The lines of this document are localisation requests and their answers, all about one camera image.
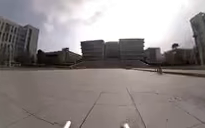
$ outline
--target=pavement tile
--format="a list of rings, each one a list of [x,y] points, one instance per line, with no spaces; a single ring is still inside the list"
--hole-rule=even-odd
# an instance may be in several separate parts
[[[0,128],[5,128],[7,125],[16,122],[29,114],[8,101],[6,97],[0,95]]]
[[[100,105],[132,105],[128,93],[102,93],[97,104]]]
[[[92,106],[93,103],[65,100],[42,109],[36,116],[61,126],[70,120],[72,128],[78,128]]]
[[[199,124],[199,125],[195,125],[193,127],[188,127],[188,128],[205,128],[204,124]]]
[[[144,128],[134,106],[96,105],[82,128],[119,128],[126,122],[131,128]]]
[[[62,128],[52,125],[43,120],[39,120],[33,116],[27,117],[17,123],[10,125],[8,128]]]
[[[137,108],[147,128],[187,128],[200,123],[171,103],[137,104]]]
[[[136,104],[148,103],[168,103],[173,101],[173,97],[169,95],[158,94],[155,92],[149,93],[135,93],[131,92]]]
[[[178,101],[176,105],[200,120],[205,121],[205,108],[198,107],[186,101]]]

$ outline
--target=paved ground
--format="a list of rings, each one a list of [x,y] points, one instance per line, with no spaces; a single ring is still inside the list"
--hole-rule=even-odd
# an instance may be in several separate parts
[[[0,71],[0,128],[205,128],[205,78],[122,69]]]

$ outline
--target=building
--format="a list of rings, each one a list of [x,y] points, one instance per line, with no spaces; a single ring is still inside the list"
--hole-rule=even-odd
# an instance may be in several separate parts
[[[205,64],[205,13],[199,13],[191,20],[193,37],[199,52],[199,60],[201,64]]]
[[[104,59],[104,41],[90,40],[82,41],[81,49],[84,60],[103,60]]]
[[[121,60],[143,60],[144,59],[144,39],[120,39]]]
[[[172,49],[164,53],[166,65],[192,65],[196,63],[193,49]]]
[[[103,40],[81,42],[84,68],[126,68],[147,66],[144,59],[144,39],[120,39],[104,43]]]
[[[159,64],[163,61],[160,48],[148,48],[145,50],[145,61],[150,64]]]
[[[69,48],[64,48],[61,51],[54,52],[39,52],[38,62],[46,65],[73,65],[81,60],[82,56],[69,51]]]
[[[34,57],[37,52],[39,29],[21,26],[0,17],[0,64],[14,61],[21,54]]]
[[[120,50],[117,41],[105,43],[105,59],[119,59]]]

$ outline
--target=sky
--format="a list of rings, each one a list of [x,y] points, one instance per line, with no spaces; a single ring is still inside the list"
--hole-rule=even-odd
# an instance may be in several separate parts
[[[0,16],[40,29],[38,49],[69,47],[80,41],[144,38],[145,48],[194,45],[190,19],[205,12],[205,0],[0,0]]]

